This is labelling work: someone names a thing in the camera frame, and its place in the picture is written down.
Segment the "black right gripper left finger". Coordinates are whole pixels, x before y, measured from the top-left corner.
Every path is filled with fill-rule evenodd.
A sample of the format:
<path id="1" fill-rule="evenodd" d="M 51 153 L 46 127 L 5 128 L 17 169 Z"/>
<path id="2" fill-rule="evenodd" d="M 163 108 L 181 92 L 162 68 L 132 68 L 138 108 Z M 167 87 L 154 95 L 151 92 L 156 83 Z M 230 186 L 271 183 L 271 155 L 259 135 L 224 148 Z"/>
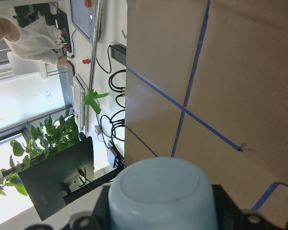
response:
<path id="1" fill-rule="evenodd" d="M 110 186 L 104 186 L 100 196 L 96 202 L 94 210 L 90 218 L 91 230 L 111 230 L 111 218 L 109 209 L 109 193 Z"/>

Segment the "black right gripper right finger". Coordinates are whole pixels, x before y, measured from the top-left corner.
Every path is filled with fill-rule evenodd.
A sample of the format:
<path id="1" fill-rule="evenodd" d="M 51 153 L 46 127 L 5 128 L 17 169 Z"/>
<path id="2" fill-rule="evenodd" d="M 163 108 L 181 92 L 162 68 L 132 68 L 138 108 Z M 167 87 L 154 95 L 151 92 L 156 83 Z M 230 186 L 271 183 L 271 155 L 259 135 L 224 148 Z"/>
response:
<path id="1" fill-rule="evenodd" d="M 218 229 L 240 230 L 243 216 L 242 211 L 221 185 L 213 184 L 212 189 L 216 206 Z"/>

